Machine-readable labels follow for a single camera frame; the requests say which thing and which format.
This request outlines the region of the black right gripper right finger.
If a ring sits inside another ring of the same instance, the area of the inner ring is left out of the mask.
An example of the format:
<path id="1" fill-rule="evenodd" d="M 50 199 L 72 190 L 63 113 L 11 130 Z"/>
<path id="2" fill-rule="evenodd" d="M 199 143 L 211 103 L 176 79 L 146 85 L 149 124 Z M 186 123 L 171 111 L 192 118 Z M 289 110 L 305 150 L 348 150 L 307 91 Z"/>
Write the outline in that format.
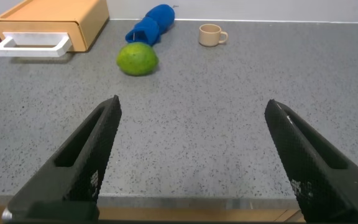
<path id="1" fill-rule="evenodd" d="M 264 115 L 304 219 L 358 222 L 358 166 L 287 105 Z"/>

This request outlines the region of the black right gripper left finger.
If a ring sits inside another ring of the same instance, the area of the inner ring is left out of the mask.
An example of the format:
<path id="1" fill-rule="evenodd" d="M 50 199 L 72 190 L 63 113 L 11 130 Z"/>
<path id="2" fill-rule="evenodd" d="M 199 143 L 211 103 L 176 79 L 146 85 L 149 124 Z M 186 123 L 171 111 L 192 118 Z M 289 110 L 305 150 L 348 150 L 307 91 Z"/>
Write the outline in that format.
<path id="1" fill-rule="evenodd" d="M 97 219 L 98 195 L 121 115 L 118 96 L 100 103 L 13 196 L 2 219 Z"/>

